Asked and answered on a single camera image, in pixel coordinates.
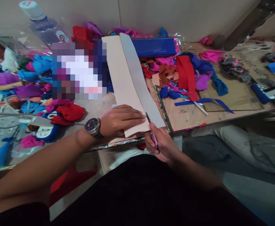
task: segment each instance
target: scissors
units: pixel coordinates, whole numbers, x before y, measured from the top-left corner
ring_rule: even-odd
[[[151,123],[150,118],[149,118],[147,112],[146,112],[146,116],[147,116],[147,119],[148,119],[149,123]],[[150,135],[151,135],[151,139],[153,140],[154,145],[155,145],[154,148],[157,148],[157,139],[156,139],[155,134],[151,130],[150,130]]]

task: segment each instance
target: person's left hand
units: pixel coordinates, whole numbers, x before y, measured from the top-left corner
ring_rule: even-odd
[[[121,137],[124,130],[146,121],[142,112],[128,105],[111,108],[101,118],[100,133],[104,137]]]

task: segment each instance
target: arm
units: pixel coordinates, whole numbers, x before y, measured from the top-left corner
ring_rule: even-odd
[[[145,116],[127,105],[111,108],[101,117],[100,133],[118,137],[145,121]],[[0,180],[0,213],[31,203],[48,204],[50,185],[97,140],[83,129],[33,154]]]
[[[182,153],[165,130],[157,128],[153,123],[150,123],[150,129],[156,135],[158,149],[153,148],[154,143],[151,140],[151,136],[149,133],[146,133],[147,150],[153,153],[159,160],[166,162],[175,172],[204,190],[216,187],[225,188],[213,171],[194,162]]]

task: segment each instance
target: plastic bottle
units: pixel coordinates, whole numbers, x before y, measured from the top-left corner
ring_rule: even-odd
[[[20,8],[30,18],[30,28],[46,45],[52,49],[52,43],[70,42],[62,26],[53,18],[48,18],[34,1],[19,3]]]

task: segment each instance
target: watch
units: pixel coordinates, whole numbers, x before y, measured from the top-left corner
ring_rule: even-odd
[[[99,118],[91,118],[85,124],[85,130],[95,138],[103,138],[100,133],[100,119]]]

